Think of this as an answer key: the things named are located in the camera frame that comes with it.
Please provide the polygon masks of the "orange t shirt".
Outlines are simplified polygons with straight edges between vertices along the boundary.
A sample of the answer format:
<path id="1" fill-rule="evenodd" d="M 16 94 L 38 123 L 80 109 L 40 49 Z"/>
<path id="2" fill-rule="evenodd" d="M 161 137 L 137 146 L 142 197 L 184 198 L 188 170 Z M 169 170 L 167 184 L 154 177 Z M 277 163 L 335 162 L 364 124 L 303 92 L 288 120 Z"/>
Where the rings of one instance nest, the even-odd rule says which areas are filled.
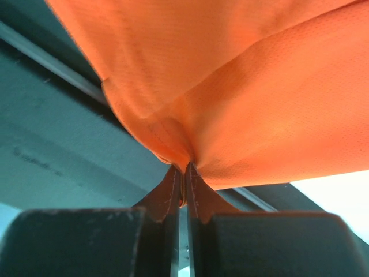
<path id="1" fill-rule="evenodd" d="M 48 1 L 122 125 L 214 189 L 368 169 L 367 1 Z"/>

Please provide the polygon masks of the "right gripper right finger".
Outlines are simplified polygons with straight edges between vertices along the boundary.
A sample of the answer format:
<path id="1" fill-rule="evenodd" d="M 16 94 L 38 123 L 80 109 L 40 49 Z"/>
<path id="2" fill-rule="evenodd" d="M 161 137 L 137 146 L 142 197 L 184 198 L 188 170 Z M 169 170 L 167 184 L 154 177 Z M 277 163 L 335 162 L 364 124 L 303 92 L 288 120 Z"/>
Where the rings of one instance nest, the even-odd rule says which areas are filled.
<path id="1" fill-rule="evenodd" d="M 243 212 L 205 183 L 184 177 L 191 276 L 367 276 L 347 224 L 327 212 Z"/>

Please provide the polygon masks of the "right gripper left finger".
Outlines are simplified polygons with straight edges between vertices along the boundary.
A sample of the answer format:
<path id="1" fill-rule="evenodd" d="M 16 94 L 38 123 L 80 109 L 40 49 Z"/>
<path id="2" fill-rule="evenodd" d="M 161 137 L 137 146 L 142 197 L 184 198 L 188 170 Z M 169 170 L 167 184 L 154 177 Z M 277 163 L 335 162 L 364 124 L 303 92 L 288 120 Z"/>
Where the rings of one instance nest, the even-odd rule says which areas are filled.
<path id="1" fill-rule="evenodd" d="M 2 276 L 177 276 L 182 175 L 131 208 L 33 209 L 1 241 Z"/>

